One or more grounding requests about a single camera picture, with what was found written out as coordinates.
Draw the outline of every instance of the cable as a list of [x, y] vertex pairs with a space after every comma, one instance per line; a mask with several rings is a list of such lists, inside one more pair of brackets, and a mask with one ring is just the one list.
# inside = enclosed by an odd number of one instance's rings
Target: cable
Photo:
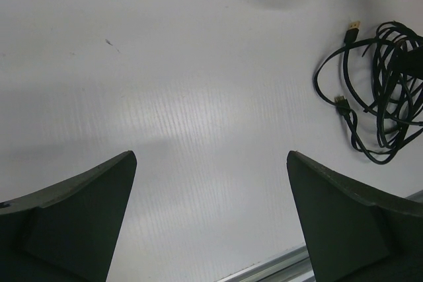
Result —
[[[374, 38], [356, 41], [360, 22], [353, 22], [344, 39], [344, 46], [330, 54], [313, 76], [316, 93], [336, 107], [351, 132], [352, 147], [376, 164], [387, 164], [411, 141], [423, 133], [423, 128], [409, 134], [410, 126], [423, 127], [417, 117], [423, 111], [423, 37], [399, 22], [381, 24]], [[363, 101], [350, 80], [350, 52], [365, 47], [363, 56], [374, 48], [371, 63], [371, 92], [373, 102]], [[319, 75], [334, 57], [342, 56], [342, 76], [353, 99], [363, 111], [376, 118], [376, 138], [379, 151], [369, 150], [357, 132], [358, 115], [344, 96], [333, 101], [319, 87]]]

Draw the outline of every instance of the scratch mark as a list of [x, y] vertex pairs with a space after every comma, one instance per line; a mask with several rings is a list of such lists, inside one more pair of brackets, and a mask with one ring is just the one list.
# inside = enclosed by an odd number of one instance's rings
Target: scratch mark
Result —
[[107, 39], [106, 39], [106, 43], [107, 43], [109, 46], [112, 46], [113, 48], [115, 48], [115, 49], [116, 49], [116, 51], [118, 51], [118, 52], [120, 53], [119, 49], [118, 49], [117, 47], [115, 47], [115, 46], [112, 44], [112, 42], [110, 42], [109, 40], [107, 40]]

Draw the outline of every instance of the table surface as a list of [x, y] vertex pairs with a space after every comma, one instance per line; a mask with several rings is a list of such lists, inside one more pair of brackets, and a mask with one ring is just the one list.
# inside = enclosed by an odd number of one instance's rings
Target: table surface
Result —
[[[396, 195], [423, 188], [422, 138], [374, 165], [311, 84], [353, 20], [423, 33], [421, 0], [0, 6], [0, 201], [137, 155], [108, 281], [213, 282], [302, 244], [289, 150]], [[322, 77], [331, 96], [336, 67]]]

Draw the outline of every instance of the white surface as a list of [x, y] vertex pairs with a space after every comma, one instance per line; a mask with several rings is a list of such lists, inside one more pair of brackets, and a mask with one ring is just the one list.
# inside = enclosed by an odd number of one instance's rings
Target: white surface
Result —
[[[137, 155], [109, 281], [212, 282], [301, 244], [291, 149], [397, 195], [423, 188], [422, 138], [376, 166], [311, 85], [351, 20], [423, 33], [421, 0], [0, 6], [0, 201]], [[341, 91], [336, 65], [323, 79]]]

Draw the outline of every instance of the black object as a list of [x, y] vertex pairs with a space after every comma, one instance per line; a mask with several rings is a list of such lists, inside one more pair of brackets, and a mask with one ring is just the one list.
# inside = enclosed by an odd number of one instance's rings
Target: black object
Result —
[[289, 181], [317, 282], [423, 281], [423, 204], [288, 155]]
[[[418, 116], [423, 111], [423, 37], [417, 35], [405, 25], [392, 21], [381, 24], [374, 38], [356, 41], [359, 22], [350, 25], [346, 32], [345, 45], [332, 53], [317, 69], [313, 85], [317, 94], [327, 103], [333, 105], [345, 120], [351, 132], [351, 145], [376, 164], [387, 164], [403, 147], [423, 133], [410, 129], [411, 126], [422, 127]], [[372, 48], [371, 79], [369, 91], [373, 102], [366, 103], [354, 89], [350, 79], [348, 61], [350, 52], [365, 48], [364, 54]], [[358, 116], [343, 96], [342, 102], [332, 100], [323, 94], [319, 86], [319, 75], [323, 67], [332, 58], [343, 54], [341, 72], [345, 85], [354, 100], [364, 112], [376, 119], [377, 142], [379, 151], [367, 149], [357, 132]], [[385, 155], [382, 159], [375, 155]]]
[[137, 162], [126, 152], [0, 205], [0, 281], [106, 281]]

